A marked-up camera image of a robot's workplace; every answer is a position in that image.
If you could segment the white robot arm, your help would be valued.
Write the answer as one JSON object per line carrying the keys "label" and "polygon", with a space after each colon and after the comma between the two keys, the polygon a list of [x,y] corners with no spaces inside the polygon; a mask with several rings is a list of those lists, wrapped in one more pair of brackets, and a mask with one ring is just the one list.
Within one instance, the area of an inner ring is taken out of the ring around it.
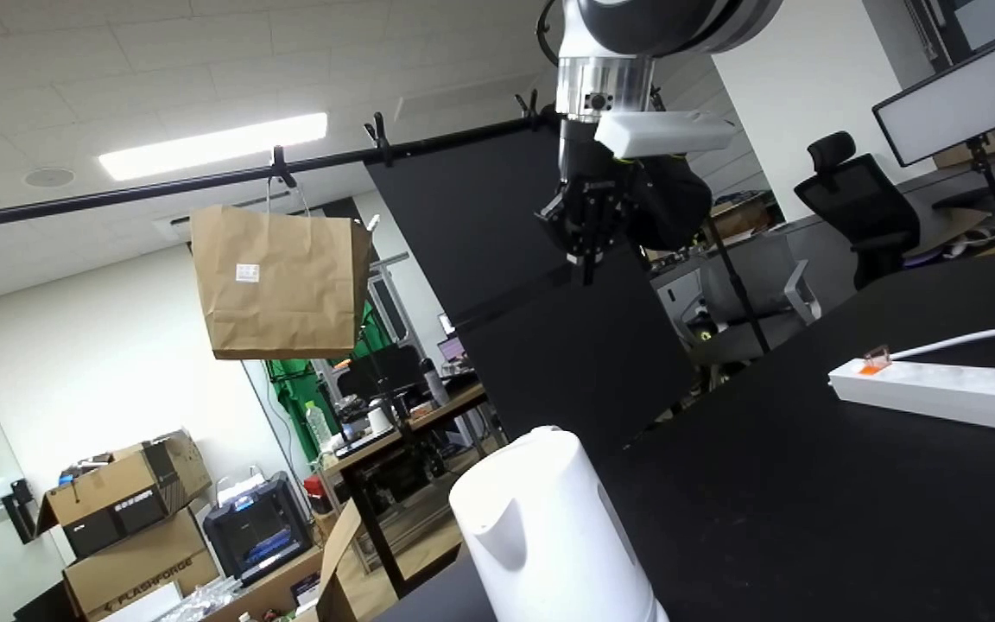
{"label": "white robot arm", "polygon": [[562,258],[594,280],[607,250],[671,253],[709,222],[710,190],[687,152],[718,124],[665,111],[652,66],[714,57],[756,37],[781,0],[551,0],[562,37],[555,66],[555,195],[535,211]]}

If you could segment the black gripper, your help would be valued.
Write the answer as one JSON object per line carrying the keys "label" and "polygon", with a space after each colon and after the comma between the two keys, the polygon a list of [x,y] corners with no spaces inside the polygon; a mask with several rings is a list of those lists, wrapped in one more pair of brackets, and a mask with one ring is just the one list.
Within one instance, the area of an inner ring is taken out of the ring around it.
{"label": "black gripper", "polygon": [[619,237],[677,250],[709,214],[710,190],[684,157],[615,159],[587,124],[561,124],[555,195],[535,222],[585,271],[585,283],[594,283]]}

